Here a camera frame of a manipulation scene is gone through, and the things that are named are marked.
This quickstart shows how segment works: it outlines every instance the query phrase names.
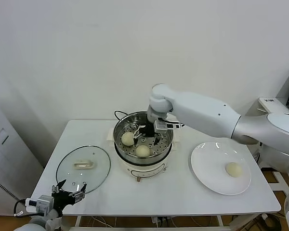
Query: cable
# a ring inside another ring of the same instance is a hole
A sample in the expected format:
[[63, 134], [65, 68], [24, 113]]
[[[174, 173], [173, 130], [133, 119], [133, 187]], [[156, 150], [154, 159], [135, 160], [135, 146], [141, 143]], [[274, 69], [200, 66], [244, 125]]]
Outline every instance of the cable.
[[258, 225], [258, 221], [256, 220], [256, 223], [257, 227], [259, 228], [259, 230], [261, 231], [261, 227]]
[[126, 116], [128, 115], [126, 112], [115, 110], [115, 117], [116, 117], [118, 120], [120, 120], [120, 119], [119, 119], [119, 117], [117, 116], [117, 112], [122, 113], [122, 114], [124, 114], [124, 115], [126, 115]]
[[247, 223], [246, 225], [244, 225], [244, 226], [243, 226], [243, 228], [242, 228], [242, 229], [240, 229], [240, 231], [242, 231], [242, 230], [246, 229], [246, 227], [247, 227], [247, 226], [249, 226], [249, 224], [251, 224], [253, 221], [254, 221], [254, 220], [251, 220], [249, 223]]
[[258, 163], [259, 159], [260, 159], [260, 153], [259, 153], [259, 155], [258, 155], [258, 158], [257, 158], [256, 163]]
[[22, 200], [19, 200], [19, 201], [17, 201], [15, 203], [14, 210], [13, 210], [14, 211], [14, 217], [16, 217], [16, 218], [26, 218], [26, 217], [31, 217], [31, 216], [44, 216], [43, 213], [30, 213], [30, 214], [25, 214], [25, 215], [17, 215], [17, 213], [16, 213], [17, 205], [19, 203], [25, 204], [25, 202], [26, 202], [26, 199], [22, 199]]
[[267, 230], [267, 231], [281, 231], [281, 224], [280, 224], [280, 221], [279, 219], [273, 215], [273, 214], [266, 214], [267, 215], [267, 218], [270, 218], [272, 223], [273, 223], [273, 226], [268, 226], [265, 222], [265, 219], [263, 218], [264, 216], [262, 214], [261, 218], [259, 219], [259, 223], [261, 224], [261, 226]]
[[177, 228], [177, 226], [176, 226], [175, 223], [173, 222], [173, 219], [172, 219], [172, 218], [171, 218], [171, 221], [172, 221], [173, 226]]
[[90, 221], [92, 220], [92, 217], [90, 217], [90, 220], [89, 220], [89, 222], [88, 222], [88, 224], [87, 224], [87, 227], [89, 227], [89, 224], [90, 224]]
[[211, 226], [211, 222], [212, 222], [212, 216], [210, 216], [210, 222], [208, 226]]
[[102, 218], [105, 222], [102, 222], [102, 221], [100, 221], [99, 219], [94, 218], [94, 217], [92, 217], [92, 218], [93, 218], [93, 220], [96, 220], [96, 221], [98, 221], [98, 222], [100, 222], [100, 223], [106, 225], [106, 227], [109, 226], [109, 227], [113, 228], [111, 225], [108, 225], [108, 224], [106, 223], [106, 221], [105, 221], [105, 219], [104, 219], [103, 217], [100, 217], [100, 218]]
[[279, 217], [279, 218], [283, 218], [283, 219], [286, 219], [285, 217], [283, 217], [283, 216], [279, 216], [279, 215], [275, 215], [275, 214], [272, 214], [273, 216], [275, 216], [275, 217]]
[[168, 217], [165, 217], [165, 219], [166, 219], [167, 227], [169, 228]]
[[158, 217], [158, 223], [160, 222], [160, 227], [163, 226], [163, 217]]
[[280, 213], [280, 212], [276, 212], [277, 214], [279, 214], [282, 218], [286, 218], [284, 214]]
[[258, 225], [258, 221], [253, 219], [255, 221], [255, 223], [253, 223], [248, 229], [246, 228], [247, 226], [245, 226], [246, 231], [250, 231], [252, 227], [254, 227], [255, 225], [258, 226], [259, 230], [261, 230], [261, 228]]
[[[191, 219], [197, 224], [197, 225], [199, 225], [194, 219], [193, 219], [193, 217], [191, 217]], [[202, 225], [199, 225], [200, 227], [203, 227]]]

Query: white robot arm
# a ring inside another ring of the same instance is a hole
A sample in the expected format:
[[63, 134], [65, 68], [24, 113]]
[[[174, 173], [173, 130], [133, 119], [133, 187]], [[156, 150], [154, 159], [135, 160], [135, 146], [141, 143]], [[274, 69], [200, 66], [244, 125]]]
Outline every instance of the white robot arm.
[[[175, 92], [165, 84], [152, 88], [148, 121], [155, 132], [167, 113], [185, 125], [213, 137], [231, 138], [241, 144], [263, 143], [261, 155], [276, 170], [289, 174], [289, 115], [241, 116], [226, 103], [191, 92]], [[289, 195], [285, 201], [289, 224]]]
[[[14, 231], [53, 231], [61, 228], [61, 217], [63, 209], [67, 205], [74, 205], [85, 198], [87, 184], [76, 192], [62, 190], [66, 180], [52, 186], [52, 195], [42, 195], [38, 200], [27, 198], [17, 201], [14, 206], [14, 216], [16, 218], [32, 217], [31, 221]], [[36, 208], [35, 214], [22, 215], [23, 211], [16, 213], [17, 204], [23, 203]]]

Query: black cable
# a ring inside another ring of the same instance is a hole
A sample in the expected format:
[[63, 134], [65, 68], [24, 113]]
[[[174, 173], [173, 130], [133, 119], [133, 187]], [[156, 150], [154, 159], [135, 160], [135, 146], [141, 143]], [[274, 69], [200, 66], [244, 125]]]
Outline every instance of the black cable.
[[254, 226], [258, 223], [257, 220], [254, 219], [254, 221], [255, 221], [255, 223], [253, 223], [248, 229], [246, 229], [246, 231], [250, 231], [251, 228], [254, 227]]
[[158, 217], [158, 221], [160, 221], [160, 228], [161, 228], [163, 225], [163, 217]]
[[272, 214], [267, 214], [267, 218], [266, 219], [271, 219], [273, 226], [270, 227], [266, 224], [265, 220], [261, 217], [259, 219], [259, 223], [260, 225], [266, 230], [266, 231], [281, 231], [281, 224], [280, 221], [278, 219], [278, 217], [272, 215]]
[[167, 222], [167, 227], [169, 228], [168, 217], [165, 217], [165, 218], [166, 218], [166, 222]]
[[286, 219], [285, 216], [279, 216], [279, 215], [275, 215], [275, 214], [272, 214], [272, 215], [275, 216], [275, 217], [277, 217], [278, 219], [279, 219], [279, 218], [284, 218], [284, 219]]
[[258, 163], [259, 159], [260, 159], [260, 153], [259, 153], [259, 155], [258, 155], [258, 158], [257, 158], [256, 163]]
[[[19, 203], [22, 203], [23, 205], [25, 204], [26, 202], [26, 199], [22, 199], [22, 200], [19, 200], [15, 203], [14, 205], [14, 214], [16, 214], [16, 208], [17, 208], [17, 205]], [[30, 214], [25, 214], [25, 215], [21, 215], [21, 216], [15, 216], [16, 218], [25, 218], [25, 217], [31, 217], [31, 216], [44, 216], [43, 213], [30, 213]]]
[[256, 221], [255, 224], [257, 225], [258, 229], [261, 231], [262, 229], [261, 229], [260, 225], [258, 225], [258, 221]]
[[212, 222], [212, 216], [210, 216], [210, 222], [208, 226], [211, 226], [211, 222]]
[[281, 215], [281, 216], [283, 216], [283, 217], [285, 217], [285, 215], [284, 214], [282, 214], [282, 213], [280, 213], [280, 212], [277, 212], [279, 215]]
[[185, 126], [185, 124], [182, 124], [182, 123], [180, 123], [180, 122], [168, 121], [168, 120], [163, 119], [163, 118], [158, 118], [158, 120], [161, 120], [161, 121], [164, 121], [164, 122], [166, 122], [166, 123], [170, 123], [170, 124], [181, 124], [182, 127]]
[[119, 119], [119, 117], [117, 116], [117, 112], [122, 113], [122, 114], [124, 114], [124, 115], [126, 115], [126, 116], [128, 115], [126, 112], [115, 110], [115, 117], [116, 117], [118, 120], [120, 120], [120, 119]]
[[234, 219], [235, 217], [237, 217], [237, 215], [232, 215], [231, 221], [233, 221], [233, 219]]

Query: white cabinet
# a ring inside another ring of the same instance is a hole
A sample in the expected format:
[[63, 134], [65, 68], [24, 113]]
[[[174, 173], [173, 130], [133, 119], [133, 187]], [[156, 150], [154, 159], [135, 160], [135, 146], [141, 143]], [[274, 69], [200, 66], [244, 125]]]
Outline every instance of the white cabinet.
[[0, 111], [0, 215], [13, 215], [16, 199], [30, 197], [43, 167]]

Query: white plate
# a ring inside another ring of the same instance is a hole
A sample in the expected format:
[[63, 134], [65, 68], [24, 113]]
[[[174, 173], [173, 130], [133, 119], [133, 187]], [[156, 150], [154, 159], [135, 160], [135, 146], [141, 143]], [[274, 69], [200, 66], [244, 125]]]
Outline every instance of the white plate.
[[[197, 178], [217, 193], [237, 195], [250, 185], [250, 167], [241, 154], [225, 143], [201, 143], [193, 150], [190, 161]], [[241, 165], [243, 173], [240, 177], [231, 177], [226, 172], [225, 167], [230, 162]]]

